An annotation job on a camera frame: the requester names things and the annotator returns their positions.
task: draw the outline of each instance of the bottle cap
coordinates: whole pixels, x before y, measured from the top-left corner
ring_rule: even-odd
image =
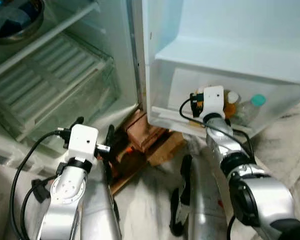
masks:
[[[256,107],[261,107],[266,102],[266,97],[261,94],[256,94],[251,98],[251,103]]]
[[[239,95],[234,91],[230,91],[227,95],[227,100],[230,104],[234,104],[236,101],[238,101],[238,99]]]

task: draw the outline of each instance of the plastic bottle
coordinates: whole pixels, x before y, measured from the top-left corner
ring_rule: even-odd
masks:
[[[266,103],[266,97],[261,94],[254,95],[250,101],[239,104],[231,123],[248,126],[259,114],[260,108]]]
[[[235,103],[238,101],[238,99],[239,99],[239,95],[234,91],[230,91],[226,95],[224,110],[223,110],[225,114],[225,119],[231,118],[236,113]]]

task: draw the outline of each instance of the refrigerator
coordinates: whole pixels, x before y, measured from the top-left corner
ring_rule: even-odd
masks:
[[[250,137],[300,102],[300,0],[45,0],[35,33],[0,44],[0,164],[79,116],[102,143],[137,107],[151,125],[205,138],[179,107],[219,85],[241,102],[265,96],[235,126]],[[48,139],[27,168],[54,173],[62,145]]]

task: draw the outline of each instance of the metal bowl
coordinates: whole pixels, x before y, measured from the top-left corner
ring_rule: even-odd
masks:
[[[15,11],[10,19],[4,19],[5,8]],[[32,36],[44,21],[44,9],[43,0],[0,0],[0,45],[14,44]],[[21,25],[16,20],[22,17],[28,21]]]

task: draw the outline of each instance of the white bottle cap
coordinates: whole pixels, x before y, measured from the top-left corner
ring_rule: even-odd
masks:
[[[228,93],[227,99],[228,99],[228,103],[234,104],[236,101],[238,101],[239,95],[234,91],[230,91]]]

